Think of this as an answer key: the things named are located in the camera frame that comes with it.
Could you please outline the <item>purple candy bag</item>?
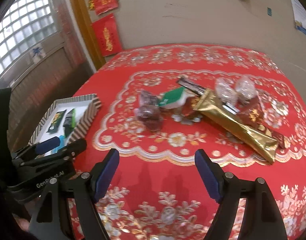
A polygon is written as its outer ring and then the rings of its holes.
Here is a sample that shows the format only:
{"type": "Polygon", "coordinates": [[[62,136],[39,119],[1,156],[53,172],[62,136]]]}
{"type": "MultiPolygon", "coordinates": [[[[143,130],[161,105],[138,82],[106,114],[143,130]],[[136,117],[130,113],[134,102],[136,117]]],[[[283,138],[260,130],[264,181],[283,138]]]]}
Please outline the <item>purple candy bag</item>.
{"type": "Polygon", "coordinates": [[[142,122],[151,132],[158,132],[162,128],[163,117],[159,108],[159,98],[149,91],[141,90],[138,103],[139,106],[134,110],[135,117],[142,122]]]}

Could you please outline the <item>brown metal gate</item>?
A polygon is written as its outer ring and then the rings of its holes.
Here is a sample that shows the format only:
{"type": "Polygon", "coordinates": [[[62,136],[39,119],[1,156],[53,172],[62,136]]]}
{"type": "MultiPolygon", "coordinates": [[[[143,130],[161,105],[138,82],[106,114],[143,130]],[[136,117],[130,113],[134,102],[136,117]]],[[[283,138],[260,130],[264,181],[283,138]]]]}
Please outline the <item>brown metal gate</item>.
{"type": "Polygon", "coordinates": [[[75,34],[53,34],[41,46],[46,56],[38,63],[25,53],[0,77],[0,89],[12,89],[7,131],[11,151],[29,142],[54,100],[73,96],[92,74],[75,34]]]}

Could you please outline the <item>wooden door frame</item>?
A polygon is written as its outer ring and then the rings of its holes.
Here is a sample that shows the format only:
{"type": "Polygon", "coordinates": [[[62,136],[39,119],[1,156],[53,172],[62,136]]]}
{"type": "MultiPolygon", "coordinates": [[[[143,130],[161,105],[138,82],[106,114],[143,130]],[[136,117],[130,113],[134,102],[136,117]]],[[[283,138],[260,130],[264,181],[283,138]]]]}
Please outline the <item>wooden door frame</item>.
{"type": "Polygon", "coordinates": [[[100,52],[85,0],[70,0],[70,3],[79,35],[82,39],[81,44],[84,45],[85,55],[88,56],[88,59],[91,61],[90,65],[96,72],[104,66],[106,62],[100,52]]]}

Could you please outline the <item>dark green snack packet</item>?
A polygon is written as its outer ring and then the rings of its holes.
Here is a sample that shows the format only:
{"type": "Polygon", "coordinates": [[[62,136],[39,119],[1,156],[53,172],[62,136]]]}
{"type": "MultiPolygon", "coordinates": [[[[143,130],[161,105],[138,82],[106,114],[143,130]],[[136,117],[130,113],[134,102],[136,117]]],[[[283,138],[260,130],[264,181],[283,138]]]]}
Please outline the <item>dark green snack packet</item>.
{"type": "Polygon", "coordinates": [[[47,133],[53,134],[53,133],[57,133],[60,123],[62,122],[62,119],[64,117],[66,113],[66,110],[64,111],[58,111],[55,116],[53,117],[50,126],[47,130],[47,133]]]}

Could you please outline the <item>green white small box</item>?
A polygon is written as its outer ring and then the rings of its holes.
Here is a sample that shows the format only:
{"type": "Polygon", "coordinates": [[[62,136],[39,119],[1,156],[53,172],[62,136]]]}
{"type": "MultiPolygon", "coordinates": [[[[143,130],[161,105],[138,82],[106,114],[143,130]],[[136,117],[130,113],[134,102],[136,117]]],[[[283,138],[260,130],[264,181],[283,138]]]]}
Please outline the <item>green white small box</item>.
{"type": "Polygon", "coordinates": [[[158,106],[163,109],[175,109],[182,107],[189,97],[190,94],[186,92],[185,88],[180,87],[166,92],[158,103],[158,106]]]}

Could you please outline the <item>black green snack packet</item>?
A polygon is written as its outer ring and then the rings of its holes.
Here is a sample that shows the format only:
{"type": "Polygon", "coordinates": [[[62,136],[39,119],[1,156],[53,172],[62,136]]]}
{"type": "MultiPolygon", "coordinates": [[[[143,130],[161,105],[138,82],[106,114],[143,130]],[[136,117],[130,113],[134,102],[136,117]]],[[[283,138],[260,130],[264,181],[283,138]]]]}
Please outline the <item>black green snack packet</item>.
{"type": "Polygon", "coordinates": [[[65,138],[69,137],[69,135],[73,132],[75,126],[76,126],[76,109],[73,108],[66,114],[63,123],[65,138]]]}

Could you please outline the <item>gold foil snack bag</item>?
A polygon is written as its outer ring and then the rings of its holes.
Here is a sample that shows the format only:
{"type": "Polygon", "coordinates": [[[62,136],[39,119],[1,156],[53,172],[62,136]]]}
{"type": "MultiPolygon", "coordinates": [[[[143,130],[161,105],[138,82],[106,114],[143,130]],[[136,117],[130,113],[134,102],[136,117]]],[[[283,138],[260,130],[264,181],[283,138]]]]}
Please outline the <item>gold foil snack bag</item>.
{"type": "Polygon", "coordinates": [[[278,141],[255,128],[244,125],[240,118],[223,108],[213,90],[206,89],[204,94],[192,103],[192,109],[242,140],[268,163],[274,163],[278,141]]]}

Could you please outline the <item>red floral tablecloth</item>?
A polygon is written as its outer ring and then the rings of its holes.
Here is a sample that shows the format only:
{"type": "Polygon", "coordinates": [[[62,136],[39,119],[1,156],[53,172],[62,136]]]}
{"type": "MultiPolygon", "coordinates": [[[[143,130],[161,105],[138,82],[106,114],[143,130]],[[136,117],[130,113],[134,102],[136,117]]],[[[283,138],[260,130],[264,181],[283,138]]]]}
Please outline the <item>red floral tablecloth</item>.
{"type": "Polygon", "coordinates": [[[305,230],[306,105],[267,55],[199,44],[133,49],[119,53],[90,77],[77,91],[86,94],[96,94],[101,108],[76,169],[92,169],[111,148],[120,153],[118,170],[96,205],[111,239],[203,239],[218,206],[195,167],[194,154],[200,148],[226,172],[267,181],[288,239],[305,230]],[[272,165],[203,116],[184,120],[182,111],[164,111],[156,133],[135,117],[142,90],[162,96],[177,88],[180,77],[213,88],[219,77],[233,85],[243,76],[257,88],[264,126],[285,138],[285,148],[277,149],[272,165]]]}

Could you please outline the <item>dark brown chocolate bar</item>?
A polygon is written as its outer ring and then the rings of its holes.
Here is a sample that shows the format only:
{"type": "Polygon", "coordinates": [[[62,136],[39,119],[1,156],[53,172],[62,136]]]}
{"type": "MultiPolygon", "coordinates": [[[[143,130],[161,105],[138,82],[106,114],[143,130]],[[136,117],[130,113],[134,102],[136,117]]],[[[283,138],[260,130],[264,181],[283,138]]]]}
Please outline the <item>dark brown chocolate bar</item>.
{"type": "Polygon", "coordinates": [[[177,84],[179,84],[180,86],[188,89],[189,91],[193,92],[194,94],[196,94],[197,96],[203,96],[203,94],[205,93],[206,89],[196,83],[194,83],[193,81],[190,81],[184,77],[179,78],[176,81],[177,84]]]}

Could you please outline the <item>clear bag of candies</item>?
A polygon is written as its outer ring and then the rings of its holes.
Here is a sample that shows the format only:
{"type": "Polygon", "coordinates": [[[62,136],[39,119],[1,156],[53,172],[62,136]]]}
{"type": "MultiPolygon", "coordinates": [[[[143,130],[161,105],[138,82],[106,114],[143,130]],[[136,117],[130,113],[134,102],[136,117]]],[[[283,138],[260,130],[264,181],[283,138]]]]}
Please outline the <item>clear bag of candies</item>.
{"type": "Polygon", "coordinates": [[[235,106],[238,101],[238,94],[231,85],[232,83],[228,79],[219,77],[215,81],[215,93],[223,103],[235,106]]]}

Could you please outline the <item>lower red paper poster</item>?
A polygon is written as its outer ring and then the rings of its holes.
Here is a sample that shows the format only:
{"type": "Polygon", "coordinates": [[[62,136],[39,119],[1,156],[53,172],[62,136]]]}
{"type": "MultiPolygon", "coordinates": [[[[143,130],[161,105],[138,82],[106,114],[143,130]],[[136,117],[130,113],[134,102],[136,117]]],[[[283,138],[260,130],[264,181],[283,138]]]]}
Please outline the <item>lower red paper poster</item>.
{"type": "Polygon", "coordinates": [[[120,53],[123,50],[113,13],[93,22],[92,28],[103,57],[120,53]]]}

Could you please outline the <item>red foil snack packet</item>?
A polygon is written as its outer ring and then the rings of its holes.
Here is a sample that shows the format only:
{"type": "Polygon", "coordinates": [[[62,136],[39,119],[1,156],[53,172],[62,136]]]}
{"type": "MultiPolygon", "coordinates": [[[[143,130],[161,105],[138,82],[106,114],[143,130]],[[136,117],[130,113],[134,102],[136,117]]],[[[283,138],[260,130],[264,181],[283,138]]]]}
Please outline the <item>red foil snack packet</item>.
{"type": "Polygon", "coordinates": [[[255,128],[258,131],[263,132],[265,135],[272,137],[278,141],[281,149],[286,149],[285,137],[264,124],[264,111],[258,96],[250,99],[249,102],[239,110],[237,116],[241,119],[243,124],[255,128]]]}

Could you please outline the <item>glass block window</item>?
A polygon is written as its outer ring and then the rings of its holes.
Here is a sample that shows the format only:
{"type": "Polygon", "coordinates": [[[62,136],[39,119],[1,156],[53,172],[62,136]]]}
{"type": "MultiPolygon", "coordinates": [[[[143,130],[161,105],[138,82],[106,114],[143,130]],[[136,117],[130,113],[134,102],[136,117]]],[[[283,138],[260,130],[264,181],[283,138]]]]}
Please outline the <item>glass block window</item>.
{"type": "Polygon", "coordinates": [[[24,53],[55,32],[49,0],[15,0],[0,22],[0,77],[24,53]]]}

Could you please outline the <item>red gold candy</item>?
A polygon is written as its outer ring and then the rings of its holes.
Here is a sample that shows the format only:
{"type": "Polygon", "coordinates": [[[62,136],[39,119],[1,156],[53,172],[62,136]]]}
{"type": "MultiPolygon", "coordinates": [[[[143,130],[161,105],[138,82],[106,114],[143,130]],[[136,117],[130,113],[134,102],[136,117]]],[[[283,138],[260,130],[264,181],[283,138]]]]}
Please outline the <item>red gold candy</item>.
{"type": "Polygon", "coordinates": [[[181,115],[185,118],[193,118],[197,115],[197,111],[194,110],[195,106],[199,102],[198,96],[189,97],[185,104],[182,106],[181,115]]]}

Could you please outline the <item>striped white snack tray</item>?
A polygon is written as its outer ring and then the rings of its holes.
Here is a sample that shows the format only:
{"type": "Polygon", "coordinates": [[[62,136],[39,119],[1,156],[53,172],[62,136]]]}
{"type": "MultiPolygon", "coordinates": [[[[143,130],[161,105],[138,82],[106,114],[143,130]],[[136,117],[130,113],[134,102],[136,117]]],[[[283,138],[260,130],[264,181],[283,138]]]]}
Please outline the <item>striped white snack tray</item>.
{"type": "Polygon", "coordinates": [[[96,94],[55,100],[40,120],[28,144],[57,137],[59,145],[45,155],[57,153],[67,144],[86,136],[100,107],[101,101],[96,94]]]}

